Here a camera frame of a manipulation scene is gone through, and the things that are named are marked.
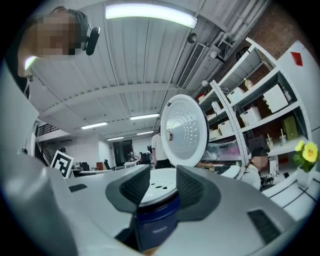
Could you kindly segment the white capsule pet carrier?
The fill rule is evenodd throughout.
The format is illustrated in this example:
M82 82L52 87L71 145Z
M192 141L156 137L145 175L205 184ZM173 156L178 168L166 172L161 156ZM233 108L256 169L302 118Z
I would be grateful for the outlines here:
M223 177L235 179L241 171L241 167L238 165L231 165L226 171L220 174Z

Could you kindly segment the white metal shelving unit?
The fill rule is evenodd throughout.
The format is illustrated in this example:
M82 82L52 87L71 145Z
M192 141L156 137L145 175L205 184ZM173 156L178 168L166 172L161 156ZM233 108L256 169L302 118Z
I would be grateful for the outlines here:
M249 162L248 150L243 132L241 131L241 123L236 116L237 107L235 100L230 99L233 94L235 85L223 85L214 80L210 82L211 91L205 95L198 97L199 105L204 110L209 125L209 143L224 143L237 140L240 150L241 160L217 161L208 158L205 152L203 158L208 161L217 161L222 163L236 163L238 165L246 165ZM230 120L233 132L222 135L218 129L218 125Z
M252 39L246 38L246 41L250 43L250 47L220 82L223 85L235 86L236 89L244 82L244 79L251 78L251 76L262 66L268 68L269 72L258 82L254 83L253 88L248 89L235 100L235 106L237 107L236 116L241 123L241 131L243 132L248 150L248 161L250 160L251 154L247 141L254 136L253 132L258 128L264 128L265 131L262 135L267 136L267 134L269 134L272 138L273 148L269 155L277 158L279 155L293 152L300 140L309 141L311 137L307 131L308 120L307 117L305 117L305 111L297 91L277 64L278 59L275 59L269 52ZM272 113L266 102L263 100L263 94L276 84L282 89L282 92L288 101L288 105L285 108ZM258 108L261 120L249 126L245 126L240 114L252 107ZM281 124L280 129L283 129L285 132L283 120L289 116L295 118L298 138L287 140L287 144L281 146L280 134L271 135L271 128L275 123L279 123Z

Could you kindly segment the clear storage bin pink contents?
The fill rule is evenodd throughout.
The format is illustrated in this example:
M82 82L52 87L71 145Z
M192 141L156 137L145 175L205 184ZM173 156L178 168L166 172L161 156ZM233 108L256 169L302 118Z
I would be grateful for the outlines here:
M207 157L214 161L239 161L241 153L237 140L213 143L210 142L207 147Z

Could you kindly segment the long ceiling lamp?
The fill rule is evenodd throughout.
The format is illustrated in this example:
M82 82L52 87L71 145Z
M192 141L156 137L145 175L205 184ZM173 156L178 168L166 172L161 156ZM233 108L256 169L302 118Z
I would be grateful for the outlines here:
M160 19L191 29L194 29L198 22L198 19L191 14L155 4L123 3L107 5L105 7L105 18L107 20L129 17Z
M81 129L82 130L88 130L88 129L94 129L94 128L98 128L98 127L107 126L107 125L108 124L106 122L100 122L100 123L95 123L95 124L82 126Z
M132 116L130 117L131 121L135 120L143 120L143 119L150 119L150 118L158 118L160 116L159 113L154 113L154 114L146 114L146 115L138 115L138 116Z

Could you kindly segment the ceiling air vent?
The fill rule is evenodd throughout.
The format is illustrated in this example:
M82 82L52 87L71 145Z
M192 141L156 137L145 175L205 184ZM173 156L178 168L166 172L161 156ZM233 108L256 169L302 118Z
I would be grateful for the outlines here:
M177 88L183 89L189 79L192 71L194 70L196 64L198 63L203 51L205 50L206 46L201 43L197 43L191 52L188 61L180 74L179 80L177 82Z

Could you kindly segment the navy rice cooker white lid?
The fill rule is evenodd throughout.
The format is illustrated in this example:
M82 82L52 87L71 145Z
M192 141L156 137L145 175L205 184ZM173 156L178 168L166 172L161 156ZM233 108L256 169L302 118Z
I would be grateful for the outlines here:
M195 167L208 145L208 121L190 96L173 96L161 116L161 140L164 151L172 164ZM178 191L169 198L145 207L138 207L135 214L138 249L151 255L164 243L177 227L180 209Z

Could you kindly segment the yellow flowers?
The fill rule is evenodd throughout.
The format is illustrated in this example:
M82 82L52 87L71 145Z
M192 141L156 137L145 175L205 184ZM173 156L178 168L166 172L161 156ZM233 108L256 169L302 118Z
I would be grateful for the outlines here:
M296 179L300 187L308 188L316 165L319 161L319 151L312 141L300 140L294 149L293 162L296 165Z

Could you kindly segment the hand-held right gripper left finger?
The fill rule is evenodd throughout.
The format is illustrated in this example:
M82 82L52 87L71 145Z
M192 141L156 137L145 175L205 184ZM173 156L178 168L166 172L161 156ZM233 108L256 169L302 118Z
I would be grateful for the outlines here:
M116 237L131 230L134 213L150 185L150 167L69 179L57 169L45 171L71 229L76 256L141 256Z

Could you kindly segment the red sticker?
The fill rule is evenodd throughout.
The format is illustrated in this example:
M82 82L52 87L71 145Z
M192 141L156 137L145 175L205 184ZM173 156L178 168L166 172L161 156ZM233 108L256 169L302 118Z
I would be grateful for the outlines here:
M302 60L301 53L300 52L293 52L293 51L291 51L290 53L291 53L291 56L292 56L295 64L297 66L302 67L303 66L303 60Z

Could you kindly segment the grey white refrigerator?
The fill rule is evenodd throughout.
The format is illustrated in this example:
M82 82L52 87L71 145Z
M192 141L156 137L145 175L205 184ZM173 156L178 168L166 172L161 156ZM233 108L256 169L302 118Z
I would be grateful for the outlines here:
M301 54L303 66L295 64L291 52ZM277 64L298 93L308 120L309 140L320 148L320 66L298 40L277 60Z

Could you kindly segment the white perforated steamer tray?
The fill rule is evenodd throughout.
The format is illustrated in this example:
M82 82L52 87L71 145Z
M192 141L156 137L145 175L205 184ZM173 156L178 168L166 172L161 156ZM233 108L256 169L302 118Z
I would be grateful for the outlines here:
M161 168L150 171L149 187L139 207L150 206L168 199L177 192L175 168Z

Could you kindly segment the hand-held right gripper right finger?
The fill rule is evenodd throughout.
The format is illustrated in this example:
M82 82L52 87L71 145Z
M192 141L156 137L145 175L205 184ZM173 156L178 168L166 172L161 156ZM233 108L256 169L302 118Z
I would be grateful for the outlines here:
M176 168L177 227L154 256L277 256L302 227L253 186Z

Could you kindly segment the green box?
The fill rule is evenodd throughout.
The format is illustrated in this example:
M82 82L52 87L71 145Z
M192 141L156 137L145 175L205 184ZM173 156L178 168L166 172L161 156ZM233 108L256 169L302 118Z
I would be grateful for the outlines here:
M292 115L283 120L283 127L288 141L298 138L299 134L296 121Z

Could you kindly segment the white perforated basket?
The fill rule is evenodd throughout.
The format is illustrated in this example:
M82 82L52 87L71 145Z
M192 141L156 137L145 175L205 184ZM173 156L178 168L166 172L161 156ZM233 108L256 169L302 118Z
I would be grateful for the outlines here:
M218 125L218 129L222 135L228 135L234 132L230 120L226 120Z
M257 107L249 108L247 111L240 114L240 117L246 127L262 119L259 109Z

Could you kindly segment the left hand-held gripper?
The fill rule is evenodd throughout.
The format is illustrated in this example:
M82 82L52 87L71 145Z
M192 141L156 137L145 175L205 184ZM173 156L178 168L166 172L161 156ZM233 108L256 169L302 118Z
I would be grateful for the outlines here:
M57 150L54 154L50 167L59 170L64 178L70 178L73 164L73 157Z

